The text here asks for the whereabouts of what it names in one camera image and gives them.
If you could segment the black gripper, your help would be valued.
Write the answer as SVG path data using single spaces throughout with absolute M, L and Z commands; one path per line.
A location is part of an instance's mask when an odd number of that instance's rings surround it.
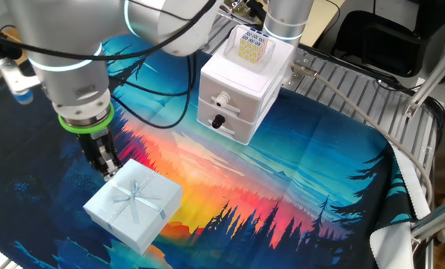
M 122 167 L 109 128 L 91 134 L 78 134 L 78 142 L 91 167 L 105 181 L 112 179 Z

